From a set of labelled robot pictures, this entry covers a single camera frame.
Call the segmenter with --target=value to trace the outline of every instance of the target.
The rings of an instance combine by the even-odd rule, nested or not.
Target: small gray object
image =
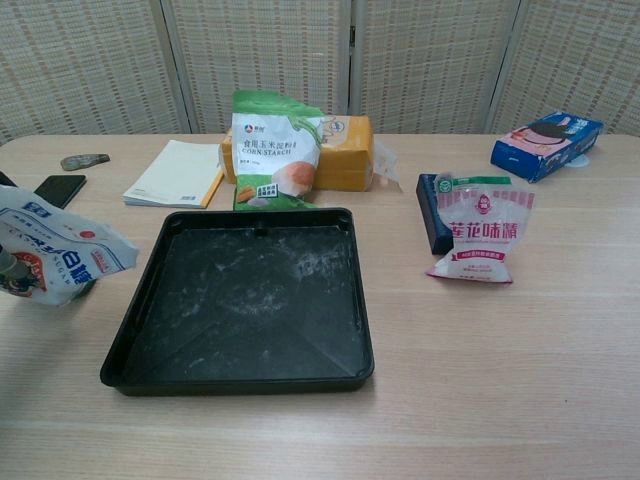
[[[105,163],[111,160],[106,153],[85,153],[83,155],[73,155],[67,157],[60,162],[62,169],[67,172],[80,170],[81,168],[89,168],[99,163]]]

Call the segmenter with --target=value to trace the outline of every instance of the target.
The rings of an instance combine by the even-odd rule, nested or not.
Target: notepad
[[[223,177],[220,145],[169,140],[123,199],[127,205],[206,208]]]

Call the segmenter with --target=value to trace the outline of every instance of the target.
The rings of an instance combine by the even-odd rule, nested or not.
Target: black plastic tray
[[[353,390],[373,372],[351,212],[169,215],[102,366],[128,395]]]

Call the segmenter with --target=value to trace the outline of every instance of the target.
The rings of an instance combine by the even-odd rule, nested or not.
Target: green and white bag
[[[276,92],[233,94],[234,210],[304,208],[320,156],[324,114]]]

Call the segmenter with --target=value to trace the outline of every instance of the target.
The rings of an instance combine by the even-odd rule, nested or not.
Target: blue box
[[[438,198],[434,180],[437,175],[423,173],[418,177],[416,195],[424,226],[427,228],[427,236],[431,245],[431,253],[434,255],[446,255],[453,248],[453,236],[451,230],[442,223],[438,214]]]
[[[491,163],[535,183],[589,150],[603,124],[554,112],[496,141]]]

